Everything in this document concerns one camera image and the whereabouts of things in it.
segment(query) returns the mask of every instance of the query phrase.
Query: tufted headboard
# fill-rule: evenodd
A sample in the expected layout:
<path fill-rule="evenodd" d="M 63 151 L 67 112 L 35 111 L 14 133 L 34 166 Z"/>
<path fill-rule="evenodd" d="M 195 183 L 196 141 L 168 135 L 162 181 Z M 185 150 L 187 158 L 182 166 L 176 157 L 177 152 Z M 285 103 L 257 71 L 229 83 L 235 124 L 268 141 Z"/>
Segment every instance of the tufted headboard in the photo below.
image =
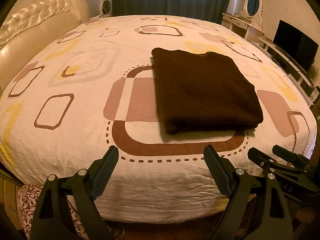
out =
<path fill-rule="evenodd" d="M 85 0 L 42 0 L 9 14 L 0 28 L 0 95 L 37 53 L 88 20 Z"/>

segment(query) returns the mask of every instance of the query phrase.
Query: black flat-screen tv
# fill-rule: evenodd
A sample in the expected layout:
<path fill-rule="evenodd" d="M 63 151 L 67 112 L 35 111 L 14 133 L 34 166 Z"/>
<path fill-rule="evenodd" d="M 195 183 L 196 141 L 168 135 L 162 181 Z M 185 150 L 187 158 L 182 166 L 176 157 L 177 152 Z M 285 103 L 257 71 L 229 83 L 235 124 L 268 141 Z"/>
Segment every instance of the black flat-screen tv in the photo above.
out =
<path fill-rule="evenodd" d="M 302 31 L 280 20 L 273 43 L 284 50 L 306 72 L 313 63 L 319 45 Z"/>

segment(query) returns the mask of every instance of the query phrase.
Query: folded brown blanket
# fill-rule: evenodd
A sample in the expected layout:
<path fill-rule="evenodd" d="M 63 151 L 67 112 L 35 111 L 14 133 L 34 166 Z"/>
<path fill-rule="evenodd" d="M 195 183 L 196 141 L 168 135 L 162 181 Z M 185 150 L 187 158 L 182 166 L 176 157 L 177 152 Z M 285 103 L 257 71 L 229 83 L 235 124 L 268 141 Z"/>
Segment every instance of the folded brown blanket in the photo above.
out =
<path fill-rule="evenodd" d="M 230 57 L 155 48 L 151 52 L 159 119 L 166 133 L 257 127 L 262 109 Z"/>

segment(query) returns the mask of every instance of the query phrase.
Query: bed sheet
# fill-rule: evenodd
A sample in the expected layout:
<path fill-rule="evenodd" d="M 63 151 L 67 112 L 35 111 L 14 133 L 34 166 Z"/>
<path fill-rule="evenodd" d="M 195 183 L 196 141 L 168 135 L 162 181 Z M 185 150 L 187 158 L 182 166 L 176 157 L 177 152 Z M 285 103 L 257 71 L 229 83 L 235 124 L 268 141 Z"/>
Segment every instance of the bed sheet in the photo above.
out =
<path fill-rule="evenodd" d="M 150 59 L 156 47 L 231 57 L 255 86 L 264 121 L 251 130 L 167 135 L 156 115 Z M 221 25 L 185 17 L 81 24 L 39 52 L 0 98 L 1 161 L 24 183 L 71 176 L 109 146 L 119 148 L 95 201 L 108 220 L 172 223 L 220 212 L 228 200 L 203 160 L 207 144 L 235 167 L 259 174 L 247 158 L 251 147 L 275 157 L 278 144 L 310 157 L 315 137 L 310 109 L 268 57 Z"/>

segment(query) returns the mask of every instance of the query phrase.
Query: metal bolt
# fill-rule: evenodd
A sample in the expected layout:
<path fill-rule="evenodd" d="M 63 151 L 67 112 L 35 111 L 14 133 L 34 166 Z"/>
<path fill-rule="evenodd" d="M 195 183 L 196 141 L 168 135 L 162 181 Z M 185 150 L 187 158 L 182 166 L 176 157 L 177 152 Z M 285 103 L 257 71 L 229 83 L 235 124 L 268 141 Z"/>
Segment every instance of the metal bolt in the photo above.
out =
<path fill-rule="evenodd" d="M 86 170 L 86 169 L 81 169 L 81 170 L 78 171 L 78 174 L 79 174 L 80 176 L 86 175 L 86 173 L 87 173 L 87 170 Z"/>
<path fill-rule="evenodd" d="M 236 173 L 239 175 L 243 175 L 244 174 L 244 170 L 241 168 L 236 169 Z"/>
<path fill-rule="evenodd" d="M 268 178 L 269 179 L 274 179 L 276 176 L 274 175 L 274 174 L 272 174 L 272 173 L 268 173 Z"/>
<path fill-rule="evenodd" d="M 55 178 L 56 178 L 56 175 L 51 174 L 51 175 L 48 177 L 48 180 L 53 181 Z"/>

